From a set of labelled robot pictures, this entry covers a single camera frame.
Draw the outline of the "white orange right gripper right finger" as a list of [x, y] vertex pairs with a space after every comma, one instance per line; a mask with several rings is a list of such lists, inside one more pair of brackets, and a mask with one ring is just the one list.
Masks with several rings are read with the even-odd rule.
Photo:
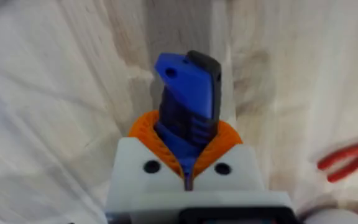
[[193, 167], [193, 191], [264, 191], [255, 151], [220, 121], [218, 133]]

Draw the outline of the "white orange right gripper left finger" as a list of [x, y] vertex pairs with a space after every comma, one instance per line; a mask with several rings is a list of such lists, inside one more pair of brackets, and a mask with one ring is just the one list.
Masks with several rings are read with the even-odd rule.
[[106, 213], [176, 209], [186, 204], [183, 171], [157, 136], [158, 111], [143, 114], [118, 142]]

